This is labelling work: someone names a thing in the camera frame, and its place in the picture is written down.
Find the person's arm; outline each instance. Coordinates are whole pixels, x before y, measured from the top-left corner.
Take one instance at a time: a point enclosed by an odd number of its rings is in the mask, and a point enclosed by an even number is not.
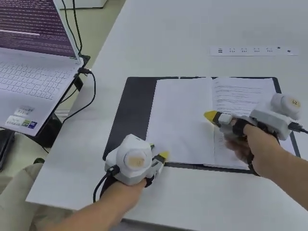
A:
[[[116,182],[104,192],[98,202],[46,231],[108,231],[136,205],[145,184],[145,180],[135,186]]]
[[[227,147],[243,161],[251,150],[255,156],[252,162],[255,171],[308,210],[308,161],[287,152],[273,136],[257,127],[246,125],[244,134],[248,143],[229,141]]]

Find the white laptop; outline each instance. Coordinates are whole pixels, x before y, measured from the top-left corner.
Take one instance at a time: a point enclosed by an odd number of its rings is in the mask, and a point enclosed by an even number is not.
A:
[[[36,136],[82,66],[53,0],[0,0],[0,127]]]

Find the white table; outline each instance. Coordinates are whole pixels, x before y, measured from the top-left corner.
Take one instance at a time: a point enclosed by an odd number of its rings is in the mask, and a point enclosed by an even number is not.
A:
[[[308,3],[304,0],[127,0],[93,67],[97,98],[68,120],[27,201],[70,209],[91,203],[102,154],[129,76],[277,77],[302,100],[308,127]],[[210,45],[290,45],[294,57],[210,57]],[[87,104],[87,80],[72,111]],[[296,135],[308,158],[307,136]],[[269,180],[164,168],[125,217],[190,230],[302,230],[308,213]]]

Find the page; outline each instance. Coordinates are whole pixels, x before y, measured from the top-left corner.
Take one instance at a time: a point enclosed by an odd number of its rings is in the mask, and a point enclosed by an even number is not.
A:
[[[203,116],[213,110],[211,84],[211,78],[157,81],[146,138],[155,153],[169,151],[169,162],[215,163],[214,126]]]
[[[238,116],[249,116],[262,100],[270,100],[276,93],[273,80],[243,79],[220,77],[213,80],[213,106],[215,110]],[[223,134],[218,128],[214,131],[215,163],[225,167],[247,169],[247,165],[238,160],[234,152],[225,146]],[[294,154],[291,139],[281,145]]]

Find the cable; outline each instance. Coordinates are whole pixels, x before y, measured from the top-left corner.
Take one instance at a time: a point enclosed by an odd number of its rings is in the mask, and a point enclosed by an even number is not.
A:
[[[96,194],[98,191],[98,188],[102,185],[103,181],[107,178],[107,173],[105,174],[105,176],[103,176],[103,178],[101,178],[100,182],[98,182],[98,184],[96,185],[95,189],[94,189],[94,193],[93,193],[93,203],[96,202]]]
[[[62,0],[62,4],[63,4],[63,6],[64,6],[65,19],[66,19],[66,24],[67,24],[67,27],[68,27],[69,31],[71,32],[71,34],[72,34],[72,36],[73,36],[73,39],[74,39],[75,45],[76,45],[77,50],[78,50],[78,54],[81,54],[81,51],[80,51],[80,49],[78,48],[78,45],[77,45],[77,41],[76,41],[75,35],[74,35],[73,31],[72,31],[71,26],[70,26],[70,25],[69,25],[69,23],[68,23],[68,18],[67,18],[67,8],[66,8],[66,5],[65,5],[65,3],[64,3],[64,0]]]
[[[49,154],[49,152],[41,145],[42,149]]]
[[[114,165],[110,168],[108,168],[106,174],[101,178],[100,182],[98,182],[98,184],[96,185],[95,189],[94,189],[94,192],[93,192],[93,203],[96,202],[96,194],[97,194],[97,191],[98,191],[98,188],[102,185],[102,183],[104,182],[104,180],[107,178],[107,177],[113,177],[115,176],[116,174],[118,174],[120,172],[120,168],[118,165]]]
[[[81,54],[81,52],[82,52],[82,39],[81,39],[80,30],[79,30],[78,21],[77,21],[75,0],[73,0],[73,11],[74,11],[74,18],[75,18],[75,24],[76,24],[76,29],[77,29],[77,33],[78,33],[79,43],[80,43],[79,54]]]
[[[298,124],[298,123],[295,123],[295,122],[291,122],[288,126],[288,128],[291,130],[291,131],[295,131],[295,132],[304,132],[306,134],[308,134],[308,131],[306,129],[303,128],[302,125]]]
[[[77,89],[75,89],[75,91],[73,91],[73,93],[70,94],[66,99],[62,100],[60,104],[64,103],[64,102],[67,101],[69,98],[71,98],[71,97],[75,94],[76,91],[77,91]]]
[[[303,128],[302,128],[300,131],[301,131],[301,132],[304,132],[304,133],[306,133],[306,134],[308,134],[308,131],[305,130],[305,129],[303,129]]]
[[[77,113],[81,112],[83,109],[89,107],[93,101],[95,100],[95,96],[96,96],[96,79],[95,79],[95,75],[88,69],[84,69],[84,68],[80,68],[78,70],[79,73],[82,73],[82,74],[91,74],[93,76],[93,80],[94,80],[94,95],[93,95],[93,98],[92,100],[90,101],[90,103],[88,103],[86,106],[84,106],[83,108],[79,109],[78,111],[76,111],[75,113],[72,113],[69,117],[67,117],[64,121],[63,121],[63,124],[65,121],[67,121],[69,118],[73,117],[74,115],[76,115]]]

